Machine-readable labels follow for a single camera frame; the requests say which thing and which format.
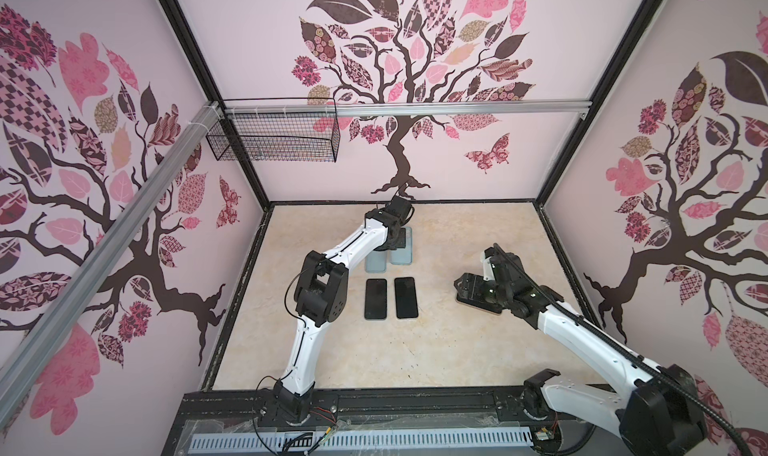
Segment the black phone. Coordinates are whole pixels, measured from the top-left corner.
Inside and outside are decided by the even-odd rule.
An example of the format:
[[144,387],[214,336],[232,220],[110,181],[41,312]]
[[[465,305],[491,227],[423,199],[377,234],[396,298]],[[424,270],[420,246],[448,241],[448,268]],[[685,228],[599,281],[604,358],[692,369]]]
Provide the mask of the black phone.
[[415,319],[419,316],[415,279],[394,279],[396,316],[398,319]]
[[385,320],[388,312],[386,279],[372,278],[366,281],[364,318],[366,320]]

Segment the pale blue phone case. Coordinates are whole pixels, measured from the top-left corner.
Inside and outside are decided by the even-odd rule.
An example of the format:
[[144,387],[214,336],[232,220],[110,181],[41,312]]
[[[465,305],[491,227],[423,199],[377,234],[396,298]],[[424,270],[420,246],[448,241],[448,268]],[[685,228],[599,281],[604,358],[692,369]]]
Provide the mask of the pale blue phone case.
[[389,253],[392,265],[408,266],[413,263],[413,234],[411,227],[404,227],[397,247]]

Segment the light green phone case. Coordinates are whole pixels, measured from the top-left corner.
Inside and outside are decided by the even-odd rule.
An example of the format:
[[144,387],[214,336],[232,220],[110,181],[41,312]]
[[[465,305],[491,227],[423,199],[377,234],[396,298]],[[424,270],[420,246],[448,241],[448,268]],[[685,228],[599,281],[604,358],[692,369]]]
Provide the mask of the light green phone case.
[[372,251],[365,258],[365,271],[369,274],[381,274],[387,269],[387,252]]

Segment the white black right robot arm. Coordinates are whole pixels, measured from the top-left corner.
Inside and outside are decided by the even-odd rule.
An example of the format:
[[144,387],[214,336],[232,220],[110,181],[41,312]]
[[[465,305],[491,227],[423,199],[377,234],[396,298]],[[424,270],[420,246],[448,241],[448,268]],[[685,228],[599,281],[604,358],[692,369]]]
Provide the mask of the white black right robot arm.
[[455,280],[459,302],[494,314],[510,312],[566,347],[608,385],[601,390],[542,370],[523,384],[529,417],[575,416],[620,438],[635,455],[684,455],[716,426],[738,454],[750,454],[742,433],[699,398],[695,378],[682,367],[664,367],[609,336],[559,293],[536,284],[519,257],[498,244],[484,251],[482,267],[480,275],[465,273]]

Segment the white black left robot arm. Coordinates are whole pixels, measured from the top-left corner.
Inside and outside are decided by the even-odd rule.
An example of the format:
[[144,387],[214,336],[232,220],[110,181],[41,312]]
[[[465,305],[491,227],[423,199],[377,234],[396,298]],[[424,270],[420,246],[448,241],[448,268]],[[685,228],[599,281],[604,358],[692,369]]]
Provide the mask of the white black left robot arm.
[[342,242],[324,252],[307,253],[289,287],[294,290],[296,332],[285,374],[272,393],[292,424],[310,414],[316,367],[326,332],[347,303],[350,272],[372,252],[400,248],[414,214],[410,201],[394,196],[381,208],[365,213],[363,222]]

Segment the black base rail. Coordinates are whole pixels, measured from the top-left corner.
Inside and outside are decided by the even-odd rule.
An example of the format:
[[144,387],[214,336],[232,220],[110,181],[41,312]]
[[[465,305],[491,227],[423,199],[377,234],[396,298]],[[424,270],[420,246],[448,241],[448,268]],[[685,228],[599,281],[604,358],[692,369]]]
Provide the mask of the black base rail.
[[292,424],[268,389],[189,393],[182,399],[162,452],[188,455],[186,450],[195,434],[525,427],[533,438],[531,447],[330,451],[315,455],[587,453],[599,433],[596,427],[565,413],[531,418],[524,412],[522,395],[520,386],[319,389],[312,396],[309,417]]

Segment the aluminium rail back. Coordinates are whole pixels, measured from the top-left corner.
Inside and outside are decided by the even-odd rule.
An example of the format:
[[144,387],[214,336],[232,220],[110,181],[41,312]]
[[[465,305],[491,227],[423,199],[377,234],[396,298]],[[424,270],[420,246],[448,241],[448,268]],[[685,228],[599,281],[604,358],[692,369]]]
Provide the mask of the aluminium rail back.
[[289,114],[318,117],[373,117],[373,116],[438,116],[460,114],[531,114],[576,113],[587,114],[592,103],[588,100],[519,100],[471,102],[371,103],[340,104],[333,98],[243,98],[225,99],[220,115]]

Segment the aluminium rail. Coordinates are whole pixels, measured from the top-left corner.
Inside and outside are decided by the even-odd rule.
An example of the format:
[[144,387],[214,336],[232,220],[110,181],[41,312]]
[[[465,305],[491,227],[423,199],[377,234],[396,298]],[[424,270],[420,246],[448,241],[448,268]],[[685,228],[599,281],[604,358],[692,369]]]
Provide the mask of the aluminium rail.
[[219,120],[221,104],[205,103],[184,128],[180,141],[166,153],[137,195],[106,232],[63,293],[51,304],[1,368],[1,423],[6,424],[34,385],[126,251],[134,236],[169,189],[195,147]]
[[220,115],[289,114],[318,117],[373,117],[373,116],[438,116],[460,114],[531,114],[576,113],[587,114],[592,103],[588,100],[519,100],[471,102],[371,103],[340,104],[333,98],[243,98],[225,99]]

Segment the black corner frame post left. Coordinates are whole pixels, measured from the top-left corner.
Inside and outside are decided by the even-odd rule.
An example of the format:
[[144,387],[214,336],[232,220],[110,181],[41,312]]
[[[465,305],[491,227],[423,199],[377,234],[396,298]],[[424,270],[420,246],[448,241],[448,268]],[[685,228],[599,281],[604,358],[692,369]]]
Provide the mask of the black corner frame post left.
[[[227,109],[224,98],[214,80],[213,74],[205,60],[203,52],[193,34],[192,28],[183,12],[179,0],[157,0],[168,20],[176,39],[197,79],[204,96],[208,101],[218,104],[222,112]],[[246,158],[242,138],[237,133],[228,116],[221,117],[225,135],[233,147],[233,153],[238,160],[249,186],[262,210],[271,207],[271,201],[250,160]]]

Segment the black corner frame post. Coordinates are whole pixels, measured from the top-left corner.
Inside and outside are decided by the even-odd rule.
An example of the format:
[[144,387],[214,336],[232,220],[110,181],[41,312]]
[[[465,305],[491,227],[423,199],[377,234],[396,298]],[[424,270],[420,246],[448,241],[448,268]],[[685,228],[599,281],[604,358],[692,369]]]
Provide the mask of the black corner frame post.
[[570,161],[574,157],[599,111],[617,84],[619,77],[629,64],[631,57],[639,47],[642,38],[660,11],[665,0],[641,0],[619,44],[600,76],[589,102],[589,109],[580,116],[571,133],[560,149],[554,164],[549,170],[544,184],[535,198],[535,205],[543,210],[563,177]]
[[[213,74],[205,60],[203,52],[193,34],[192,28],[183,12],[179,0],[157,0],[168,20],[176,39],[197,79],[204,96],[208,101],[218,104],[222,112],[227,109],[224,98],[214,80]],[[271,207],[271,201],[250,160],[246,158],[242,138],[237,133],[228,116],[221,117],[225,135],[233,147],[233,153],[238,160],[249,186],[262,210]]]

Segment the black corner frame post right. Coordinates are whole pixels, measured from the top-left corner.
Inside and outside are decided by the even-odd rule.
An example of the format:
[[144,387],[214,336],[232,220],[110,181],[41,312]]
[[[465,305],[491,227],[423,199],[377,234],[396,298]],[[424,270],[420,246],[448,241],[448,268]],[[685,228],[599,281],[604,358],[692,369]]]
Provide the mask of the black corner frame post right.
[[543,210],[563,177],[570,161],[574,157],[599,111],[617,84],[619,77],[629,64],[631,57],[639,47],[642,38],[660,11],[665,0],[641,0],[619,44],[600,76],[589,102],[589,109],[580,116],[571,133],[560,149],[554,164],[549,170],[544,184],[535,198],[535,205]]

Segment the aluminium rail left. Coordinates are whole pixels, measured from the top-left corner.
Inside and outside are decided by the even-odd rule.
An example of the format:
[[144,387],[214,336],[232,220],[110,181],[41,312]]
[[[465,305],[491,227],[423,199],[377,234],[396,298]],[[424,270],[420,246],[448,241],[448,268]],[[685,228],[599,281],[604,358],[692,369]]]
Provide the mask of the aluminium rail left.
[[184,128],[180,141],[166,153],[137,195],[106,232],[63,293],[51,304],[1,368],[1,423],[6,424],[34,385],[126,251],[134,236],[169,189],[195,147],[219,120],[221,104],[205,103]]

